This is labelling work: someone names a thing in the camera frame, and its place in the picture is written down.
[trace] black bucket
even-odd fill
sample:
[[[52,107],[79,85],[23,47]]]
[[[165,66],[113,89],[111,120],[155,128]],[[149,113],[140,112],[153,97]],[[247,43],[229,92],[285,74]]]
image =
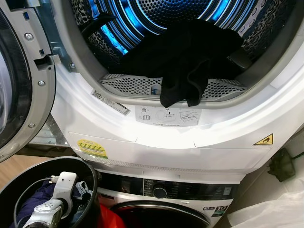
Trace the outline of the black bucket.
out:
[[[92,166],[85,163],[84,160],[76,157],[59,157],[44,163],[35,165],[7,184],[0,192],[0,202],[2,205],[0,227],[9,227],[13,222],[13,213],[15,204],[23,193],[32,183],[49,177],[51,175],[59,176],[61,172],[74,172],[77,174],[79,181],[85,181],[89,190],[93,191],[91,199],[86,208],[77,213],[78,218],[75,219],[70,215],[59,223],[59,228],[93,228],[97,226],[97,220],[100,214],[98,199],[97,199],[97,176]],[[37,183],[23,196],[19,203],[20,209],[23,202],[28,199],[33,193],[41,187],[42,182]]]

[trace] wooden floor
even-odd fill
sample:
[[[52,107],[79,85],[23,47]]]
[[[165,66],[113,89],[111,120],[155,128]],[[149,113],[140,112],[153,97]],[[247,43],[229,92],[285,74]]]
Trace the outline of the wooden floor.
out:
[[[0,190],[19,173],[23,172],[27,168],[47,161],[50,158],[34,157],[24,155],[13,155],[4,162],[0,163]]]

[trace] white plastic bag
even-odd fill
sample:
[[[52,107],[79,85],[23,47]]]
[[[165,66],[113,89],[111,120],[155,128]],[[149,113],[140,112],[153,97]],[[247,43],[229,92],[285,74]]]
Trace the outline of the white plastic bag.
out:
[[[233,228],[304,228],[304,190],[233,212],[228,220]]]

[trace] washing machine door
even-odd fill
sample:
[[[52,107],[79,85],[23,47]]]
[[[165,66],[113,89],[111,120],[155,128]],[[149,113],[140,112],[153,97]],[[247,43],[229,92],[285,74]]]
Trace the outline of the washing machine door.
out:
[[[0,162],[39,132],[55,97],[55,67],[33,8],[0,1]]]
[[[161,201],[129,201],[111,208],[124,221],[127,228],[206,228],[210,224],[196,210]]]

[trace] yellow triangle warning sign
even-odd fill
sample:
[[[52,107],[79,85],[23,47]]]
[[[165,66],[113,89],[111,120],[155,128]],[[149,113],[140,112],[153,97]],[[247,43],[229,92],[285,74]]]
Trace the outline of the yellow triangle warning sign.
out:
[[[254,145],[272,145],[272,144],[274,144],[274,134],[268,135],[267,137],[258,141]]]

